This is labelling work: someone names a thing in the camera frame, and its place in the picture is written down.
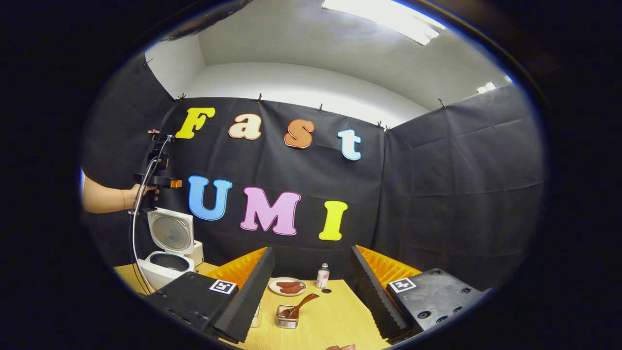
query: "pink letter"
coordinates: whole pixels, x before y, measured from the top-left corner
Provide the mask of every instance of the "pink letter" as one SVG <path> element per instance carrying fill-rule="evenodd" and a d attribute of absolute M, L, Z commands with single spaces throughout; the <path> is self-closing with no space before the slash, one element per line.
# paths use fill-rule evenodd
<path fill-rule="evenodd" d="M 255 223 L 255 214 L 259 218 L 259 223 L 264 231 L 268 231 L 272 223 L 276 220 L 276 225 L 272 231 L 278 235 L 295 235 L 294 213 L 296 203 L 300 201 L 300 194 L 294 192 L 283 192 L 273 206 L 270 206 L 266 193 L 259 187 L 247 187 L 244 193 L 248 198 L 246 203 L 246 216 L 240 223 L 244 230 L 255 231 L 259 227 Z"/>

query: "ceiling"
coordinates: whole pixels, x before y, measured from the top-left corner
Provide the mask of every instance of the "ceiling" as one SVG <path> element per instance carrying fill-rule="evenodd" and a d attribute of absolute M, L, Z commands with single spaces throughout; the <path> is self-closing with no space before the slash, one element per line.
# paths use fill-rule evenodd
<path fill-rule="evenodd" d="M 199 33 L 206 65 L 300 64 L 348 74 L 428 110 L 477 93 L 505 73 L 448 29 L 425 46 L 374 22 L 322 9 L 323 0 L 254 0 Z"/>

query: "sausage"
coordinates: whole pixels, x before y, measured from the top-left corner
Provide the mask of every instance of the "sausage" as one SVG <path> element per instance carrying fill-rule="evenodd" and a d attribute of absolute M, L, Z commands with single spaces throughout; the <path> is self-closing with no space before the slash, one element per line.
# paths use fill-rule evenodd
<path fill-rule="evenodd" d="M 276 285 L 281 287 L 281 288 L 287 288 L 287 287 L 295 287 L 297 285 L 299 285 L 300 282 L 298 281 L 294 281 L 294 282 L 277 282 Z"/>
<path fill-rule="evenodd" d="M 302 285 L 297 285 L 297 286 L 293 286 L 293 287 L 287 287 L 287 288 L 281 288 L 281 293 L 285 293 L 285 294 L 294 294 L 294 293 L 298 293 L 299 291 L 303 290 L 305 287 Z"/>

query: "white cable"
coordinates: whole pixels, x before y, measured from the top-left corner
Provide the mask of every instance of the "white cable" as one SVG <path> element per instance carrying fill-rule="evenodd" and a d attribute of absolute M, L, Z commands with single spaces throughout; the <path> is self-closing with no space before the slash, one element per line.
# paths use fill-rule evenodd
<path fill-rule="evenodd" d="M 138 213 L 138 208 L 141 207 L 141 202 L 142 202 L 142 192 L 144 191 L 144 187 L 145 184 L 147 183 L 147 181 L 149 180 L 149 178 L 151 177 L 152 174 L 150 174 L 149 172 L 151 171 L 151 167 L 153 166 L 153 164 L 155 164 L 156 162 L 158 162 L 160 160 L 160 156 L 162 155 L 162 151 L 164 150 L 164 146 L 166 145 L 167 142 L 169 142 L 169 140 L 172 138 L 172 135 L 168 135 L 166 137 L 166 140 L 164 141 L 164 143 L 162 144 L 162 147 L 160 148 L 160 153 L 158 153 L 157 157 L 155 157 L 154 159 L 151 160 L 151 162 L 149 162 L 149 166 L 147 167 L 147 171 L 145 172 L 145 176 L 142 179 L 141 182 L 141 186 L 138 188 L 138 194 L 137 194 L 137 198 L 136 198 L 136 202 L 134 203 L 134 211 L 132 213 L 132 215 L 134 216 L 134 218 L 132 219 L 132 250 L 134 252 L 134 260 L 136 261 L 136 266 L 138 266 L 138 272 L 141 274 L 142 279 L 145 281 L 145 284 L 147 285 L 147 289 L 149 290 L 149 294 L 153 293 L 155 291 L 155 288 L 153 288 L 150 284 L 149 281 L 147 281 L 147 278 L 145 277 L 145 274 L 142 272 L 142 268 L 141 265 L 138 263 L 138 256 L 136 254 L 136 214 Z"/>

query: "table surface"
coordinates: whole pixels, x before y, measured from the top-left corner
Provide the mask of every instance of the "table surface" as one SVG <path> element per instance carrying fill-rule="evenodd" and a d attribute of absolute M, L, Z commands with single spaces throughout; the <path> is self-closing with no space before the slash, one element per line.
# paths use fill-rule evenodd
<path fill-rule="evenodd" d="M 206 274 L 217 266 L 201 263 L 197 273 Z M 142 293 L 132 265 L 114 268 L 117 274 L 136 292 Z M 315 281 L 306 281 L 307 290 L 298 296 L 282 296 L 267 286 L 259 307 L 261 323 L 251 327 L 244 343 L 225 343 L 241 349 L 309 349 L 324 350 L 333 345 L 356 344 L 356 350 L 378 350 L 389 347 L 382 339 L 369 309 L 352 292 L 344 280 L 329 280 L 331 293 L 322 293 Z M 298 305 L 310 293 L 319 295 L 300 309 L 298 327 L 285 329 L 276 325 L 276 309 L 279 305 Z"/>

